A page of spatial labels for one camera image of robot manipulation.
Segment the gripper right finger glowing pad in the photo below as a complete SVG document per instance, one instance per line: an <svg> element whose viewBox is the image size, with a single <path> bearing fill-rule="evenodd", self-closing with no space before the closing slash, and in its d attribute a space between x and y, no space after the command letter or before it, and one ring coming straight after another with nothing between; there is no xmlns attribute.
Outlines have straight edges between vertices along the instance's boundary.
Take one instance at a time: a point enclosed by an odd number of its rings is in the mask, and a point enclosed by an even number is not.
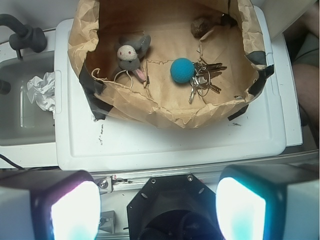
<svg viewBox="0 0 320 240"><path fill-rule="evenodd" d="M226 240L318 240L318 164L233 164L216 188L218 225Z"/></svg>

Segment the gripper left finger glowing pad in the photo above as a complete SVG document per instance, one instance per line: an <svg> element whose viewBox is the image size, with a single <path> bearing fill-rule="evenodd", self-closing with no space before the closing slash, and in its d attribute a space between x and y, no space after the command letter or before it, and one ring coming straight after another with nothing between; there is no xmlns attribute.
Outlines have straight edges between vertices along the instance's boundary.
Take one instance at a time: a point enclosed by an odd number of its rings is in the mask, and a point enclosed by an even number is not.
<svg viewBox="0 0 320 240"><path fill-rule="evenodd" d="M2 240L94 240L100 191L85 170L17 170L0 174Z"/></svg>

